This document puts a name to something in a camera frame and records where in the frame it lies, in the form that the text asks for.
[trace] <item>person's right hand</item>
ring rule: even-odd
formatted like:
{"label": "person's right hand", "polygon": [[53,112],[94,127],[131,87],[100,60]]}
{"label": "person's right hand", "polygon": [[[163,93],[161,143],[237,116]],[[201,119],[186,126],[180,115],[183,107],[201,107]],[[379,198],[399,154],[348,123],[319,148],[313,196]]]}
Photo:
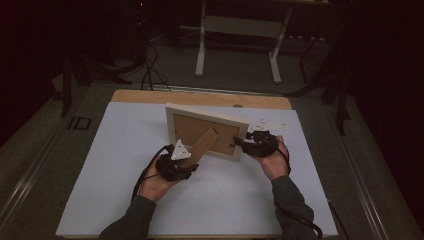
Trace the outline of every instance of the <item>person's right hand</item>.
{"label": "person's right hand", "polygon": [[[284,146],[283,136],[277,136],[277,140],[280,142],[278,147],[282,153],[284,153],[287,157],[288,149]],[[269,178],[269,180],[274,180],[277,177],[285,176],[289,174],[289,166],[287,165],[284,157],[278,151],[275,151],[272,155],[264,158],[258,158],[255,156],[251,156],[253,159],[257,160],[264,170],[265,175]]]}

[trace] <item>table leg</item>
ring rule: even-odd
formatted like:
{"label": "table leg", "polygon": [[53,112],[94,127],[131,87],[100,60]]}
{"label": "table leg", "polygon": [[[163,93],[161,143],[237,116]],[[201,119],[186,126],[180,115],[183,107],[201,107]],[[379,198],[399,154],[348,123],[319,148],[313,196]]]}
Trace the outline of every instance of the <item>table leg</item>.
{"label": "table leg", "polygon": [[278,52],[280,51],[281,43],[283,42],[283,39],[284,39],[284,34],[286,33],[287,25],[289,23],[292,11],[293,11],[292,8],[289,8],[287,10],[286,16],[284,18],[284,22],[281,24],[280,31],[278,32],[277,44],[274,48],[274,51],[269,52],[269,63],[271,65],[272,78],[274,79],[274,83],[276,84],[281,83],[280,71],[278,69],[278,63],[277,63],[277,56],[278,56]]}
{"label": "table leg", "polygon": [[203,76],[203,66],[205,65],[205,21],[206,21],[206,0],[202,1],[202,18],[200,20],[200,46],[197,54],[196,77]]}

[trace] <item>white board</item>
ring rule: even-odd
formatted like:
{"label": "white board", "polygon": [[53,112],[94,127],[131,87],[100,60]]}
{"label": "white board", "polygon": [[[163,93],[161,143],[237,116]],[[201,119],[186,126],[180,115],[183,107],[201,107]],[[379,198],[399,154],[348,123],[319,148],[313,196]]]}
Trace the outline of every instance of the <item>white board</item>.
{"label": "white board", "polygon": [[[337,235],[322,185],[294,110],[196,106],[257,122],[285,123],[272,130],[290,150],[290,177],[315,212],[324,235]],[[97,236],[125,213],[141,171],[168,142],[164,104],[109,103],[56,234]],[[204,156],[190,179],[158,203],[150,236],[280,235],[271,184],[255,160]]]}

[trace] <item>metal stand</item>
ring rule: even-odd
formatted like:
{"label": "metal stand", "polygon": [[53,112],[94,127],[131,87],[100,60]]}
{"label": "metal stand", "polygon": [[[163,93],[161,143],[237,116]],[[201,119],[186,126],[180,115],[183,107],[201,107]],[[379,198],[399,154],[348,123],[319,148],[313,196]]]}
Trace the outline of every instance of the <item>metal stand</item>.
{"label": "metal stand", "polygon": [[203,69],[205,65],[205,34],[206,31],[221,32],[230,34],[242,34],[249,36],[260,36],[276,38],[277,43],[273,51],[269,52],[269,62],[274,83],[281,83],[280,71],[278,69],[277,56],[280,51],[281,43],[284,39],[284,34],[290,20],[292,8],[286,12],[284,21],[271,22],[259,21],[250,19],[220,17],[206,15],[206,0],[202,1],[202,12],[200,21],[200,45],[197,54],[197,63],[195,75],[197,77],[203,76]]}

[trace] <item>sleeve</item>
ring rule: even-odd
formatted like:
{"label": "sleeve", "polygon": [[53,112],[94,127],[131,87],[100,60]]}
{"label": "sleeve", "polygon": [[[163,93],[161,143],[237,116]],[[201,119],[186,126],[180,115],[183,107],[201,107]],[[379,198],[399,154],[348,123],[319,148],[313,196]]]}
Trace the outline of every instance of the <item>sleeve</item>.
{"label": "sleeve", "polygon": [[105,228],[99,238],[103,240],[147,239],[149,224],[155,209],[155,202],[142,196],[134,197],[125,215]]}
{"label": "sleeve", "polygon": [[[290,211],[309,221],[314,219],[314,211],[305,203],[303,195],[289,176],[281,176],[271,181],[274,201],[281,208]],[[284,240],[318,239],[314,230],[276,209],[277,220],[283,231]]]}

